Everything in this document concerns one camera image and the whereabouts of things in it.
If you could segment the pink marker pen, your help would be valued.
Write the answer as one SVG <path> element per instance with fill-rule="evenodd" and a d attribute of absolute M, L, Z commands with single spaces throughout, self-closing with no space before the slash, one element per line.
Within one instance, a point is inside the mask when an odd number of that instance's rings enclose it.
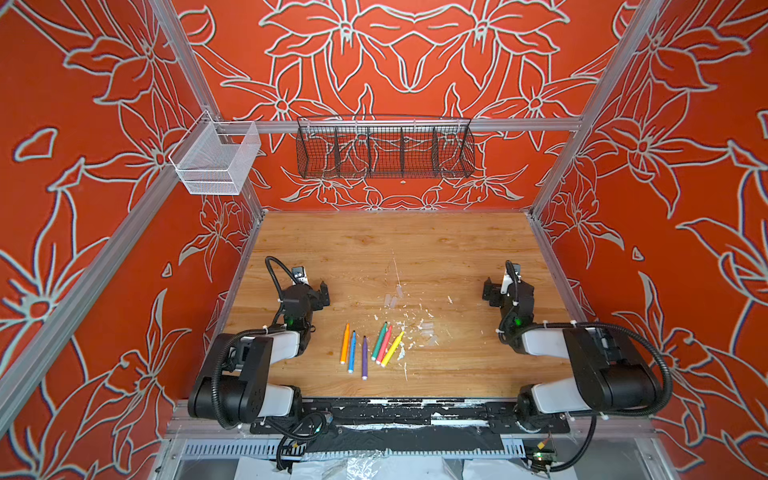
<path fill-rule="evenodd" d="M 391 338 L 391 335 L 392 335 L 392 330 L 393 330 L 393 326 L 392 325 L 388 325 L 387 331 L 386 331 L 386 333 L 385 333 L 385 335 L 383 337 L 383 340 L 381 342 L 379 353 L 377 355 L 376 363 L 378 365 L 381 365 L 382 362 L 383 362 L 383 359 L 384 359 L 384 356 L 385 356 L 385 354 L 387 352 L 389 341 L 390 341 L 390 338 Z"/>

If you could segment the yellow marker pen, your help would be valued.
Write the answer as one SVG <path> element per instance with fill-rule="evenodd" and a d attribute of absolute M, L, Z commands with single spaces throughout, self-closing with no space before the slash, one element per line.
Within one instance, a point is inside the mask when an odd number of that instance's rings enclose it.
<path fill-rule="evenodd" d="M 391 361 L 392 357 L 394 356 L 395 352 L 400 347 L 400 344 L 402 342 L 403 336 L 404 336 L 404 331 L 401 331 L 399 333 L 399 335 L 395 338 L 395 340 L 392 342 L 392 344 L 390 345 L 389 349 L 387 350 L 387 353 L 385 354 L 383 360 L 381 361 L 381 366 L 382 367 L 386 367 L 390 363 L 390 361 Z"/>

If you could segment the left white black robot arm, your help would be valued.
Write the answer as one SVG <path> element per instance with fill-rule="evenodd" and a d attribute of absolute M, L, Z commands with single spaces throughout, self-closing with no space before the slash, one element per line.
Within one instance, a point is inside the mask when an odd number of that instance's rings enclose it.
<path fill-rule="evenodd" d="M 314 289 L 299 282 L 283 291 L 276 323 L 216 336 L 189 394 L 188 414 L 215 420 L 225 429 L 294 414 L 300 389 L 271 384 L 270 367 L 306 351 L 313 314 L 330 304 L 326 283 Z"/>

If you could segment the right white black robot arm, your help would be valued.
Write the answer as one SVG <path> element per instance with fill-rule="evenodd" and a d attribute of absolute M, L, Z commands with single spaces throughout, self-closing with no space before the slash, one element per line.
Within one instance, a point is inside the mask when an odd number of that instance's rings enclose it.
<path fill-rule="evenodd" d="M 500 312 L 499 341 L 520 355 L 566 360 L 571 374 L 522 387 L 514 415 L 536 430 L 560 415 L 648 417 L 663 410 L 673 393 L 671 369 L 639 333 L 601 322 L 534 321 L 534 287 L 505 273 L 483 284 L 482 299 Z"/>

